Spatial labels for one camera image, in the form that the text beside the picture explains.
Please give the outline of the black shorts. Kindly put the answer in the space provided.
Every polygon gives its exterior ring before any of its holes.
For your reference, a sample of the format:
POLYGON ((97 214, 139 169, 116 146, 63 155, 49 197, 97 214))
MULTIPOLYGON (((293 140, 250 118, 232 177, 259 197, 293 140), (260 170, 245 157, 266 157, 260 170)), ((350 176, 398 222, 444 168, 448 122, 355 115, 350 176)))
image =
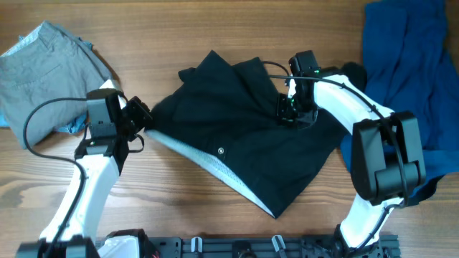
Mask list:
POLYGON ((259 58, 229 64, 216 52, 179 72, 146 135, 187 157, 278 218, 349 132, 325 110, 306 128, 276 119, 278 91, 259 58))

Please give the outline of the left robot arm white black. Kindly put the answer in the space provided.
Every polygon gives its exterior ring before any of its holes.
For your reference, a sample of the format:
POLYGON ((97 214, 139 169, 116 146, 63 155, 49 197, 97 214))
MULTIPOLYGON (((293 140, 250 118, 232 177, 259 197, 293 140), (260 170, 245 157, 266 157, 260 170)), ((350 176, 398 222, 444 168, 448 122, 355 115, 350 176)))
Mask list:
POLYGON ((70 163, 74 174, 65 197, 38 241, 23 242, 17 257, 159 257, 142 229, 110 233, 96 246, 97 229, 107 197, 152 117, 138 97, 115 89, 93 90, 84 97, 89 123, 70 163))

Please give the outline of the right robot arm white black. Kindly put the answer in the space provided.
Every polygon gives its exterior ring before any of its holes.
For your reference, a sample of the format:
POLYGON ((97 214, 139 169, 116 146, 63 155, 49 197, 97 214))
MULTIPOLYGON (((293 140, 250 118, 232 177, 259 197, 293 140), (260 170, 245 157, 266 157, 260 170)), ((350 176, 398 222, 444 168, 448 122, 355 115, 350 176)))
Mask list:
POLYGON ((351 180, 356 197, 337 225, 331 257, 359 257, 381 249, 380 230, 395 209, 408 205, 410 194, 425 182, 417 118, 380 105, 337 67, 318 66, 312 51, 288 61, 288 93, 278 98, 277 118, 305 128, 330 113, 351 135, 351 180))

